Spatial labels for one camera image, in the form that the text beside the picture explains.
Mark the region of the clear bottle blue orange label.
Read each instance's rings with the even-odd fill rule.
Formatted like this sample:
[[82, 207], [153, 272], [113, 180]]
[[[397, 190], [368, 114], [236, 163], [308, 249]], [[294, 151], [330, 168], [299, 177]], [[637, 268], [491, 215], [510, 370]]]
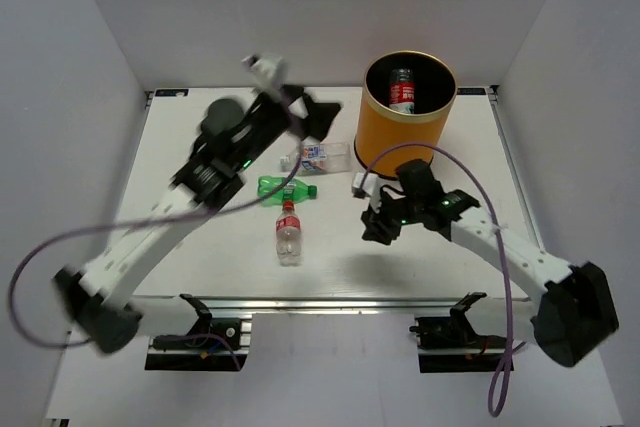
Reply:
[[302, 148], [298, 174], [342, 173], [350, 168], [351, 150], [347, 143], [308, 144]]

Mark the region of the green plastic bottle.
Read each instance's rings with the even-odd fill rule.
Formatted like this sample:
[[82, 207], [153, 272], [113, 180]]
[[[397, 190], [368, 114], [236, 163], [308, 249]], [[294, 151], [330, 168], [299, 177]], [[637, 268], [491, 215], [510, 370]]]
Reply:
[[[284, 177], [261, 176], [258, 178], [257, 195], [265, 197], [284, 182]], [[318, 189], [315, 185], [308, 185], [299, 179], [293, 178], [276, 193], [262, 201], [263, 206], [282, 205], [291, 201], [298, 204], [307, 200], [315, 200]]]

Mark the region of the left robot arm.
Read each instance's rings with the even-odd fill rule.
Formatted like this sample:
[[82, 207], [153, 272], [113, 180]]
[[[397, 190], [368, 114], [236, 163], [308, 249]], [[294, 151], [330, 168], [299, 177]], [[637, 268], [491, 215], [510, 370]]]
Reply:
[[186, 163], [148, 218], [118, 224], [123, 236], [101, 255], [54, 276], [67, 314], [96, 350], [113, 354], [138, 336], [191, 346], [212, 337], [212, 314], [199, 298], [142, 300], [134, 292], [189, 234], [215, 215], [232, 213], [227, 204], [243, 188], [245, 170], [281, 135], [322, 141], [340, 110], [340, 103], [316, 101], [295, 85], [260, 92], [248, 108], [235, 97], [215, 100]]

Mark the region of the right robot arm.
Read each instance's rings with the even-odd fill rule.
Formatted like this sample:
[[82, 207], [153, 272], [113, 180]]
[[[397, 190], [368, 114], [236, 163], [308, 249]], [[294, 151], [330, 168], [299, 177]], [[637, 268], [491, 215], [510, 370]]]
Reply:
[[363, 240], [389, 245], [403, 227], [421, 225], [508, 273], [526, 295], [509, 301], [470, 293], [450, 308], [443, 337], [434, 334], [431, 320], [419, 319], [412, 330], [423, 346], [472, 346], [483, 338], [506, 338], [511, 326], [514, 339], [533, 343], [555, 363], [573, 367], [618, 330], [600, 267], [573, 265], [499, 227], [474, 197], [459, 189], [445, 191], [421, 159], [401, 165], [396, 174], [399, 188], [381, 184], [375, 174], [354, 176], [353, 196], [369, 202], [361, 215]]

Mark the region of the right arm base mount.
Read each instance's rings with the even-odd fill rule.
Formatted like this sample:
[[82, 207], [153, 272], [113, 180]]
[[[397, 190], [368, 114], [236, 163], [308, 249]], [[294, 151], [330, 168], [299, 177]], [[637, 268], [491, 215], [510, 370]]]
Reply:
[[486, 296], [473, 292], [454, 304], [447, 316], [415, 319], [409, 332], [417, 340], [421, 374], [482, 373], [498, 366], [506, 339], [478, 334], [466, 317], [470, 308]]

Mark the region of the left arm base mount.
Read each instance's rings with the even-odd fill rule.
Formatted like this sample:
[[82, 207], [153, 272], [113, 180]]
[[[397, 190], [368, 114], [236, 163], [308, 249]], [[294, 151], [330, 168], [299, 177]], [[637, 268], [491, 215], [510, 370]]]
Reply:
[[248, 355], [248, 320], [217, 314], [190, 294], [146, 299], [141, 332], [149, 337], [144, 369], [157, 372], [239, 372]]

